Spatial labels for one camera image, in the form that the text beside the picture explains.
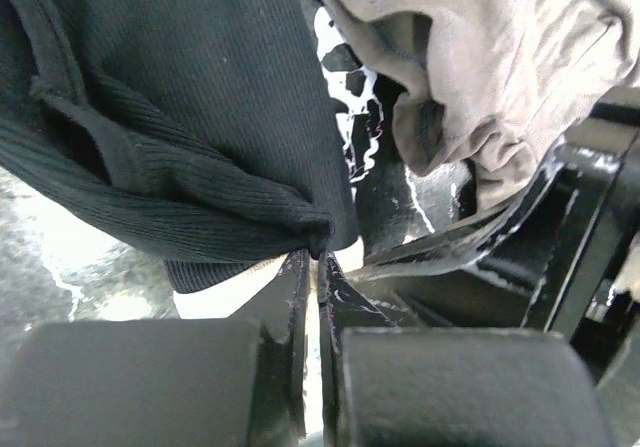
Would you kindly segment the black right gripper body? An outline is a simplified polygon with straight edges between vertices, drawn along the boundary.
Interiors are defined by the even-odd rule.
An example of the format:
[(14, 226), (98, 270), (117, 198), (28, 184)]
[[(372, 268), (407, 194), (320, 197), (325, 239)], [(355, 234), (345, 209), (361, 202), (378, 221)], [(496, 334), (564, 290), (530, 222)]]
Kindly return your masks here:
[(505, 207), (372, 256), (353, 274), (424, 324), (567, 339), (604, 376), (639, 317), (614, 283), (639, 246), (639, 92), (609, 91)]

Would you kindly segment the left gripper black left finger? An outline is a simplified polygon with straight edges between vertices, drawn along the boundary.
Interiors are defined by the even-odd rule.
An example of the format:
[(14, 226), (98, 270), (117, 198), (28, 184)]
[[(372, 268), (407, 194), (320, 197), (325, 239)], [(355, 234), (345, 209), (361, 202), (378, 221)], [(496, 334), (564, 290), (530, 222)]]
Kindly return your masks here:
[(5, 446), (295, 446), (309, 257), (226, 319), (46, 324), (1, 382)]

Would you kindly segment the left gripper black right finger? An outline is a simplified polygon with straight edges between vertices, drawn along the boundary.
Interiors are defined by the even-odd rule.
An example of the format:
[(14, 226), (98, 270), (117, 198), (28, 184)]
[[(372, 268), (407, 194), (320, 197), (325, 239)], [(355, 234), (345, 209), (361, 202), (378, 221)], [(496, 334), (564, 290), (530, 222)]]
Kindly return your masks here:
[(589, 372), (560, 336), (402, 328), (319, 265), (328, 446), (611, 446)]

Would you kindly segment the black underwear with cream waistband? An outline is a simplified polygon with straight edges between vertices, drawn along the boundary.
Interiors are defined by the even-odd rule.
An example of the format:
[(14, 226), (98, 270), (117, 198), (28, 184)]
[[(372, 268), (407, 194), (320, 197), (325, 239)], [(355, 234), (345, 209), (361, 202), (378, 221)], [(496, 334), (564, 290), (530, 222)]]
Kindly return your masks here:
[(362, 262), (300, 0), (1, 0), (1, 164), (160, 258), (184, 319)]

